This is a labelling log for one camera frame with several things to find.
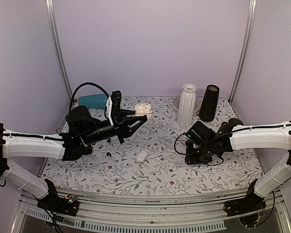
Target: black cable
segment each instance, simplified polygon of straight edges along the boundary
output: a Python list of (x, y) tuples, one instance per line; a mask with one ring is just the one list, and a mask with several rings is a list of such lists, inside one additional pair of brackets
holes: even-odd
[(272, 191), (272, 194), (273, 194), (273, 206), (272, 206), (272, 209), (271, 209), (270, 213), (269, 213), (268, 216), (266, 217), (266, 219), (265, 219), (263, 222), (261, 222), (260, 224), (258, 223), (258, 224), (255, 225), (255, 226), (247, 227), (247, 228), (255, 228), (255, 227), (258, 227), (258, 226), (262, 225), (264, 222), (266, 222), (266, 221), (270, 218), (270, 216), (272, 215), (272, 212), (273, 212), (273, 210), (274, 210), (274, 207), (275, 207), (275, 193), (274, 193), (274, 191)]
[(101, 86), (97, 85), (96, 83), (91, 83), (91, 82), (86, 82), (86, 83), (82, 83), (81, 85), (79, 85), (75, 91), (73, 92), (72, 94), (72, 97), (71, 97), (71, 100), (70, 100), (70, 105), (69, 105), (69, 113), (71, 112), (71, 109), (72, 109), (72, 105), (73, 105), (73, 101), (74, 101), (74, 97), (77, 93), (77, 91), (83, 87), (83, 86), (86, 86), (86, 85), (90, 85), (90, 86), (94, 86), (94, 87), (97, 87), (99, 90), (101, 90), (107, 97), (107, 99), (109, 98), (109, 95), (108, 93), (105, 91), (105, 89), (103, 89)]
[(232, 134), (232, 133), (236, 133), (236, 132), (240, 132), (240, 131), (245, 131), (245, 130), (251, 130), (251, 129), (274, 129), (274, 128), (282, 128), (282, 127), (288, 127), (291, 126), (291, 124), (288, 125), (265, 125), (265, 126), (253, 126), (253, 127), (247, 127), (247, 128), (242, 128), (242, 129), (238, 129), (238, 130), (233, 130), (231, 132), (225, 133), (223, 135), (220, 135), (214, 139), (212, 139), (210, 142), (208, 142), (205, 146), (207, 146), (208, 144), (218, 140), (221, 137), (224, 137), (226, 135)]
[(55, 218), (54, 216), (52, 216), (47, 210), (46, 208), (44, 207), (44, 205), (41, 204), (40, 200), (38, 198), (35, 197), (35, 195), (33, 195), (33, 197), (37, 200), (37, 202), (42, 206), (43, 210), (47, 213), (47, 215), (50, 217), (50, 219), (52, 220), (52, 223), (53, 223), (53, 227), (54, 227), (54, 230), (57, 232), (57, 233), (64, 233), (62, 231), (62, 229), (60, 229), (58, 223), (55, 221)]
[(207, 165), (207, 166), (218, 166), (218, 165), (224, 163), (224, 159), (222, 157), (218, 157), (218, 158), (222, 160), (222, 162), (219, 163), (219, 164), (206, 164), (206, 163), (204, 163), (204, 164)]
[(49, 136), (42, 136), (38, 134), (23, 134), (23, 133), (2, 133), (0, 134), (0, 137), (2, 136), (13, 136), (13, 137), (33, 137), (33, 138), (41, 138), (41, 139), (47, 139), (47, 140), (53, 140), (53, 141), (60, 141), (62, 142), (62, 138), (56, 138), (56, 137), (49, 137)]
[(3, 184), (0, 184), (0, 187), (5, 187), (5, 185), (6, 185), (6, 181), (4, 181)]
[(105, 110), (103, 111), (103, 114), (105, 115), (105, 118), (108, 119), (108, 116), (107, 116), (107, 108), (105, 108)]
[(192, 153), (188, 153), (188, 154), (186, 154), (186, 153), (181, 153), (181, 152), (179, 152), (179, 151), (177, 150), (177, 148), (176, 148), (177, 141), (178, 141), (179, 138), (180, 138), (181, 136), (183, 136), (183, 135), (185, 135), (185, 133), (180, 134), (180, 135), (175, 139), (175, 142), (174, 142), (174, 150), (175, 150), (175, 152), (178, 153), (178, 154), (182, 154), (182, 155), (192, 155), (192, 154), (195, 154), (196, 151), (198, 151), (198, 149), (196, 149), (194, 152), (192, 152)]

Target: white vase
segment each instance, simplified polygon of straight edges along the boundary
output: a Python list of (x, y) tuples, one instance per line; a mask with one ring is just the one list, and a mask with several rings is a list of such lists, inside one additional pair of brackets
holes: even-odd
[(183, 91), (180, 97), (178, 124), (182, 127), (189, 126), (193, 117), (196, 86), (193, 84), (183, 85)]

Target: floral tablecloth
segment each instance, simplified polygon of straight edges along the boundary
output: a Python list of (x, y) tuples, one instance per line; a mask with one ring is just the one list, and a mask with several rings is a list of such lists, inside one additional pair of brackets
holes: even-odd
[[(248, 187), (260, 177), (262, 169), (253, 149), (225, 153), (224, 163), (218, 166), (189, 166), (184, 155), (175, 153), (175, 138), (189, 127), (177, 124), (173, 97), (126, 97), (122, 108), (133, 110), (137, 103), (150, 103), (153, 116), (131, 138), (120, 144), (117, 137), (111, 142), (93, 145), (93, 153), (77, 161), (48, 159), (42, 176), (61, 188), (122, 195), (178, 195), (209, 193)], [(103, 110), (91, 109), (92, 116), (104, 119)], [(226, 99), (219, 99), (216, 117), (205, 124), (215, 132), (228, 119), (236, 117)], [(193, 117), (191, 125), (198, 118)], [(178, 150), (185, 151), (185, 138)], [(142, 163), (136, 154), (146, 150)], [(221, 162), (216, 157), (212, 164)]]

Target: purple wall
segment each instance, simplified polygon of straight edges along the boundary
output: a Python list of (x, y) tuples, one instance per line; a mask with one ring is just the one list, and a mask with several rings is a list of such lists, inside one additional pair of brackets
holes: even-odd
[[(24, 133), (54, 133), (68, 97), (44, 0), (0, 1), (0, 122)], [(22, 160), (37, 172), (41, 160)], [(20, 192), (0, 188), (0, 233), (9, 231)]]
[[(246, 124), (291, 119), (291, 0), (258, 1), (252, 38), (234, 108)], [(257, 150), (264, 171), (282, 150)], [(291, 217), (291, 180), (281, 188)]]
[[(248, 5), (248, 0), (54, 1), (72, 89), (91, 80), (124, 96), (175, 96), (184, 83), (194, 83), (202, 96), (213, 83), (227, 97)], [(84, 89), (81, 94), (93, 93), (92, 87)]]

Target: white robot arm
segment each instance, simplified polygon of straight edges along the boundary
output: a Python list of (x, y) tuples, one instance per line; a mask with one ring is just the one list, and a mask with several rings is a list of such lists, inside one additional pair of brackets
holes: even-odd
[(245, 148), (280, 148), (288, 152), (269, 172), (254, 180), (246, 197), (225, 203), (228, 216), (239, 215), (265, 207), (264, 198), (291, 178), (291, 121), (279, 124), (244, 126), (235, 118), (224, 122), (217, 133), (196, 122), (185, 134), (187, 164), (211, 162), (211, 157), (222, 157), (224, 152)]
[(73, 161), (92, 152), (92, 143), (117, 136), (120, 143), (147, 121), (146, 116), (129, 116), (134, 111), (120, 109), (121, 93), (114, 91), (107, 101), (108, 119), (92, 118), (85, 106), (74, 108), (67, 116), (68, 133), (38, 135), (17, 133), (0, 123), (0, 179), (33, 194), (38, 207), (75, 216), (77, 197), (58, 197), (54, 184), (41, 179), (13, 161), (13, 157), (45, 157)]

